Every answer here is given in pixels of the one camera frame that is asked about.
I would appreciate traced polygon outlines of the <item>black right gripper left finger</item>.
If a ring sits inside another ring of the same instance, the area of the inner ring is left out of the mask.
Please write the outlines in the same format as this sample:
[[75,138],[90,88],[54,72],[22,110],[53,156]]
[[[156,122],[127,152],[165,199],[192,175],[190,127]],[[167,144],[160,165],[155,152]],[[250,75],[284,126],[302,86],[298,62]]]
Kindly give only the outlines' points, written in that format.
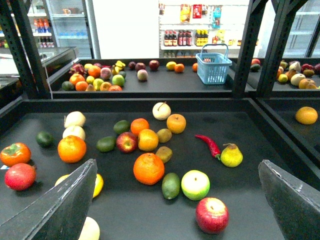
[[0,226],[2,240],[77,240],[92,203],[97,163],[88,159]]

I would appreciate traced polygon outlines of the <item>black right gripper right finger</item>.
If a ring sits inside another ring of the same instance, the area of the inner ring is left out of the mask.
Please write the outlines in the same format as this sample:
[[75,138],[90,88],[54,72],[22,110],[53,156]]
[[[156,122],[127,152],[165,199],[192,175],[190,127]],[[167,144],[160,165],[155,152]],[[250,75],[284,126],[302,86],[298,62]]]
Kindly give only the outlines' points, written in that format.
[[258,175],[266,200],[286,240],[320,238],[320,192],[264,159]]

